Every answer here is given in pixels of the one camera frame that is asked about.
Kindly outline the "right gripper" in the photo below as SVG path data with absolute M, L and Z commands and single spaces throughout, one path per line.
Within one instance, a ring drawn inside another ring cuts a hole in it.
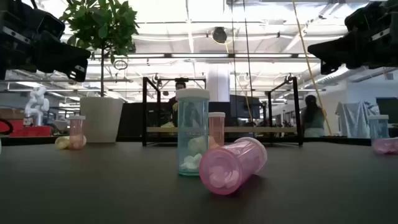
M 366 38 L 364 65 L 369 68 L 398 67 L 398 0 L 373 1 L 365 8 Z M 321 74 L 336 72 L 340 66 L 363 66 L 361 39 L 357 32 L 313 44 L 307 50 L 321 60 Z

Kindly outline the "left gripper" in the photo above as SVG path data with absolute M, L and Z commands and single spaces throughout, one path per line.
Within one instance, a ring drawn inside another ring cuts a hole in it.
M 37 35 L 34 14 L 38 7 L 22 0 L 0 0 L 0 80 L 6 71 L 25 63 L 33 41 L 34 64 L 45 73 L 58 71 L 84 82 L 90 51 L 60 42 L 47 31 Z

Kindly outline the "red translucent pill bottle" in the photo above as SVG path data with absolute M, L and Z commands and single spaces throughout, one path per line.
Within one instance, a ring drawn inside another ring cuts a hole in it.
M 209 147 L 215 149 L 224 145 L 224 112 L 209 113 Z
M 70 119 L 70 136 L 69 136 L 69 149 L 77 150 L 82 149 L 85 145 L 85 135 L 83 133 L 83 123 L 86 119 L 82 115 L 74 115 Z

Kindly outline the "yellow translucent pill bottle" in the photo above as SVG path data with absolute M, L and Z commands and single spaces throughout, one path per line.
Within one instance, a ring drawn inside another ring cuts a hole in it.
M 55 147 L 59 150 L 68 149 L 70 145 L 69 136 L 61 136 L 55 140 Z

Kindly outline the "blue translucent pill bottle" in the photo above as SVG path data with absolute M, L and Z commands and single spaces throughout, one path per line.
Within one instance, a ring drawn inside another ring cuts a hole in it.
M 198 175 L 202 156 L 209 150 L 208 105 L 210 93 L 199 88 L 176 92 L 178 173 Z
M 372 115 L 368 117 L 371 140 L 389 138 L 388 115 Z

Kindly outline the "purple translucent pill bottle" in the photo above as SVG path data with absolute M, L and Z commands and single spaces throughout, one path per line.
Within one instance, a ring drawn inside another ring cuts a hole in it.
M 398 138 L 375 139 L 372 148 L 377 154 L 398 155 Z
M 199 175 L 210 192 L 229 195 L 259 172 L 266 162 L 265 146 L 257 139 L 243 137 L 208 150 L 200 161 Z

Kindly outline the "pale blue draped cloth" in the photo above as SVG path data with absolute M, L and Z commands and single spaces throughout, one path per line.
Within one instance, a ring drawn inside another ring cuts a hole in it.
M 338 103 L 335 114 L 339 117 L 339 127 L 342 136 L 347 138 L 369 139 L 369 120 L 379 114 L 378 105 L 367 101 L 357 103 Z

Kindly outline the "green plant in white pot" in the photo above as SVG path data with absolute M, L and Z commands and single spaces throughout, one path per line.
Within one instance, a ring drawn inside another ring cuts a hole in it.
M 100 96 L 80 100 L 80 113 L 88 143 L 116 142 L 123 100 L 105 97 L 105 60 L 127 56 L 135 48 L 133 35 L 138 34 L 137 11 L 128 0 L 66 0 L 68 6 L 60 17 L 73 32 L 68 43 L 75 47 L 100 51 Z

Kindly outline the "person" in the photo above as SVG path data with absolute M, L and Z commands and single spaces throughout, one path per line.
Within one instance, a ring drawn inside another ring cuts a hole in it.
M 325 135 L 323 110 L 314 95 L 305 97 L 306 108 L 302 113 L 302 128 L 305 138 L 320 138 Z
M 181 90 L 186 88 L 186 83 L 185 82 L 177 82 L 175 84 L 176 90 Z M 176 97 L 173 97 L 169 99 L 169 108 L 170 108 L 170 118 L 173 123 L 174 127 L 178 126 L 178 101 L 176 100 Z

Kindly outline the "brown cardboard box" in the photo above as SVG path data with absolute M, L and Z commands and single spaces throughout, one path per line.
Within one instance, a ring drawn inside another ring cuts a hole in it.
M 24 119 L 23 110 L 14 108 L 0 108 L 0 118 L 2 119 Z

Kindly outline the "black monitor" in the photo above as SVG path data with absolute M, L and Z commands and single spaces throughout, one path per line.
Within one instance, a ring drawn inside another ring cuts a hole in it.
M 388 115 L 389 124 L 398 124 L 398 98 L 376 98 L 381 115 Z
M 234 118 L 260 118 L 261 102 L 256 97 L 230 95 L 231 116 Z

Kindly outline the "black ceiling dome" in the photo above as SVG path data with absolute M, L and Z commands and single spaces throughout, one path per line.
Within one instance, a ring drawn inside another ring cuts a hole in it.
M 228 38 L 224 27 L 215 27 L 212 32 L 213 40 L 218 44 L 224 44 Z

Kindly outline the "black table mat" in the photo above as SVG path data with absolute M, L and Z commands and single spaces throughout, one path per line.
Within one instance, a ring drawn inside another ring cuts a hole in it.
M 267 152 L 223 196 L 178 175 L 173 147 L 4 147 L 0 224 L 398 224 L 398 156 L 325 142 Z

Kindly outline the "wooden shelf with black frame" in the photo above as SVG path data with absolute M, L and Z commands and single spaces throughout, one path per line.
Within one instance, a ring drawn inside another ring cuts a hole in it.
M 288 127 L 288 128 L 278 128 L 272 126 L 272 106 L 268 105 L 268 123 L 269 125 L 263 124 L 263 127 L 232 127 L 227 126 L 224 128 L 225 133 L 268 133 L 268 137 L 260 137 L 261 142 L 269 142 L 269 143 L 277 143 L 277 142 L 296 142 L 299 146 L 303 145 L 304 136 L 301 130 L 300 124 L 300 109 L 299 109 L 299 97 L 298 97 L 298 87 L 297 87 L 297 79 L 291 78 L 293 81 L 293 91 L 294 91 L 294 109 L 295 109 L 295 118 L 296 118 L 296 127 Z M 150 127 L 147 126 L 147 92 L 148 85 L 150 85 L 156 92 L 156 115 L 157 115 L 157 126 Z M 161 133 L 177 133 L 178 128 L 163 128 L 160 126 L 161 122 L 161 91 L 159 87 L 154 85 L 149 78 L 144 77 L 142 79 L 142 134 L 141 134 L 141 143 L 143 146 L 147 146 L 149 143 L 158 143 L 158 142 L 174 142 L 171 139 L 164 139 Z

